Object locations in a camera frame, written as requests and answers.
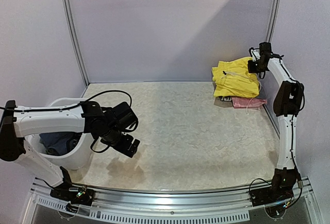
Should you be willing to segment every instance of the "metal vent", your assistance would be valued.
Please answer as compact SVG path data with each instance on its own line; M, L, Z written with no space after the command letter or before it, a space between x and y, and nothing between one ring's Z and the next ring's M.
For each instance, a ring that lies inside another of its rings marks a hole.
M66 202L57 200L51 197L38 196L38 204L48 207L54 210L60 210L68 214L70 212L65 211ZM86 213L88 215L80 215L85 218L102 220L104 222L118 223L118 224L219 224L219 223L238 223L242 221L249 221L250 216L248 211L240 211L231 214L219 214L212 216L187 216L187 217L172 217L172 216L155 216L155 217L143 217L137 215L125 215L112 213L108 210L95 210L90 207L83 207L88 209Z

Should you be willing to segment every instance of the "robotic arm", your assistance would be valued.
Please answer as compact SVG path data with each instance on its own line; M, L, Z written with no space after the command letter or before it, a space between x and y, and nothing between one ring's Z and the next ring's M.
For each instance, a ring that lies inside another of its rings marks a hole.
M272 186L250 192L254 205L267 204L278 200L287 193L293 195L292 188L296 181L303 188L301 176L295 163L296 121L302 110L304 86L295 80L284 66L282 56L272 53L271 44L260 43L259 51L251 48L253 60L248 62L249 73L270 71L278 83L279 90L273 103L273 110L279 124L279 156Z
M15 101L10 100L1 120L0 159L20 164L43 179L52 188L52 197L71 204L91 205L94 191L85 186L73 187L68 171L34 151L24 137L62 131L91 133L95 141L101 137L102 143L132 158L140 141L123 132L134 131L137 125L138 118L126 102L114 108L100 107L95 101L31 108L17 107Z

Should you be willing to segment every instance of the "white laundry basket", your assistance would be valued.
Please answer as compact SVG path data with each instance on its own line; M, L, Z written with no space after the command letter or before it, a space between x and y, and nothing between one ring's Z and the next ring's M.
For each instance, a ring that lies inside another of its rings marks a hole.
M49 106L68 106L86 100L85 98L60 98L54 100ZM35 151L44 156L47 160L58 166L63 166L65 169L77 170L82 168L90 159L92 150L90 146L93 142L91 134L82 134L77 146L69 153L62 156L51 156L46 154L46 149L41 143L38 134L26 137Z

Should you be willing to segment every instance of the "gray wall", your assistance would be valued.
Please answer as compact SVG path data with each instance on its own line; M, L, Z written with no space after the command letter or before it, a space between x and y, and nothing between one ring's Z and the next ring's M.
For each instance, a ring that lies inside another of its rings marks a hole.
M280 0L273 51L305 86L306 106L298 116L297 162L308 175L327 222L330 220L330 0ZM272 104L278 86L263 81Z
M1 0L0 106L43 106L58 97L79 97L81 78L62 0ZM21 223L34 176L0 161L0 223Z
M272 0L70 0L91 82L210 81L265 40Z

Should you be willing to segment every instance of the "folded pink garment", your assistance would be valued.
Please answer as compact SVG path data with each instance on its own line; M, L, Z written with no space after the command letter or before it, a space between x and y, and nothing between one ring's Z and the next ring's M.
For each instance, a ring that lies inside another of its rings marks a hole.
M234 108L261 107L267 104L266 99L250 99L244 97L232 97Z

